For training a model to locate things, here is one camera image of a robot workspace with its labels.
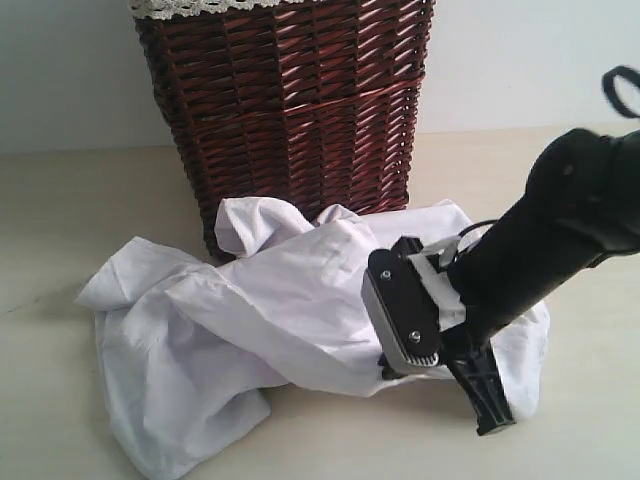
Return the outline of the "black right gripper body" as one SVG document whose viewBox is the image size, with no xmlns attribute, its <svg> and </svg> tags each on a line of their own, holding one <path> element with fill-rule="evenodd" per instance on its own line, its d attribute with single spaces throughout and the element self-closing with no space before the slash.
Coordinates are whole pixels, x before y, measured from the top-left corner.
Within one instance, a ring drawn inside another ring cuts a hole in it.
<svg viewBox="0 0 640 480">
<path fill-rule="evenodd" d="M 450 280 L 448 273 L 475 247 L 470 244 L 459 250 L 457 236 L 444 240 L 442 247 L 433 244 L 425 247 L 416 237 L 400 237 L 391 251 L 409 262 L 425 293 L 439 309 L 441 348 L 435 368 L 445 365 L 447 352 L 463 353 L 487 346 L 484 340 L 474 340 L 472 321 L 478 318 L 478 308 L 459 294 L 462 281 Z"/>
</svg>

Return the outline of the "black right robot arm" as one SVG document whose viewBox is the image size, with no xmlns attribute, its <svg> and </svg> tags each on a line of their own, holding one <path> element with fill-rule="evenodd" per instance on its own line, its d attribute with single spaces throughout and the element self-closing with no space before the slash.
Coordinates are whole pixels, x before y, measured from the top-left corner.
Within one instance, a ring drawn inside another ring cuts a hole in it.
<svg viewBox="0 0 640 480">
<path fill-rule="evenodd" d="M 522 197 L 465 245 L 403 236 L 368 258 L 361 295 L 382 347 L 381 376 L 445 366 L 477 432 L 515 421 L 492 338 L 580 271 L 639 250 L 639 135 L 574 129 L 538 157 Z"/>
</svg>

